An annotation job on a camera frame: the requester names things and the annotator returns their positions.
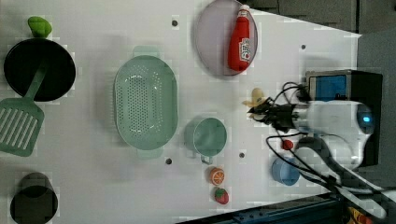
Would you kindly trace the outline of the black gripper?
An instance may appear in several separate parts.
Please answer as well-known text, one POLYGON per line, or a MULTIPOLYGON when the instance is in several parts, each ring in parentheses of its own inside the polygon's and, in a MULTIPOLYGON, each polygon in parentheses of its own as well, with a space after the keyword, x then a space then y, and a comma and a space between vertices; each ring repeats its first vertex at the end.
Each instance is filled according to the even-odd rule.
POLYGON ((273 128, 278 131, 287 133, 290 129, 294 129, 293 124, 293 109, 294 104, 284 105, 258 105, 251 107, 248 113, 254 114, 253 119, 258 122, 268 122, 273 128))

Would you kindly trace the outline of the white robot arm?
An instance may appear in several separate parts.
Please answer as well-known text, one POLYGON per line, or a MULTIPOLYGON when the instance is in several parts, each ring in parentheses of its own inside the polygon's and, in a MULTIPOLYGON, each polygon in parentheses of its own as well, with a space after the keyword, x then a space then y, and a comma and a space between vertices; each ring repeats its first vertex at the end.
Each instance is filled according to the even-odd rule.
POLYGON ((375 223, 388 219, 395 188, 381 188, 354 172, 375 131, 367 105, 336 100, 278 105, 267 99, 248 113, 278 131, 293 129, 302 137, 291 154, 293 166, 306 180, 341 195, 375 223))

